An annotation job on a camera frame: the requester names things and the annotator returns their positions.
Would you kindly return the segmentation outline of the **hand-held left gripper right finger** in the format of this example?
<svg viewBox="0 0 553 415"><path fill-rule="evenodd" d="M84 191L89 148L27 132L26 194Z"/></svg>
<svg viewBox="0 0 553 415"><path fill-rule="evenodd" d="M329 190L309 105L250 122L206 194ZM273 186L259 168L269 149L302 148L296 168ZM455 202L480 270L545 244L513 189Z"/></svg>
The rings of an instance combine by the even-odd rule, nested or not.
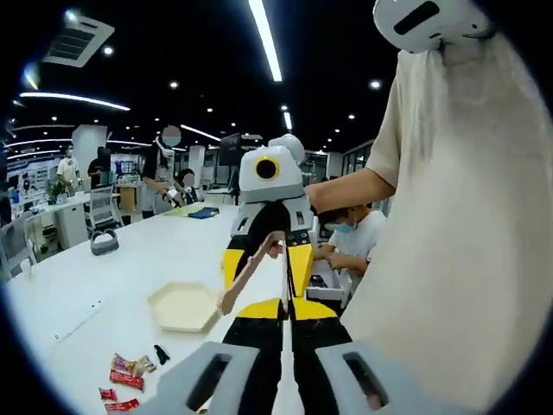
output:
<svg viewBox="0 0 553 415"><path fill-rule="evenodd" d="M430 414L414 381L352 340L326 305L295 297L293 372L306 414Z"/></svg>

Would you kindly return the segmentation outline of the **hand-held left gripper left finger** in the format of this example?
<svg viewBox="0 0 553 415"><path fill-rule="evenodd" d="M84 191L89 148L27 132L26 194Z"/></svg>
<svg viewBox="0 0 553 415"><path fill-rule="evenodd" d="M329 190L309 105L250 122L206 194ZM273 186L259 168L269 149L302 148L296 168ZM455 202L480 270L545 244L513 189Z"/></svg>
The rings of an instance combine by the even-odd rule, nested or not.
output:
<svg viewBox="0 0 553 415"><path fill-rule="evenodd" d="M270 414L282 376L283 320L236 316L222 342L206 342L158 381L139 414Z"/></svg>

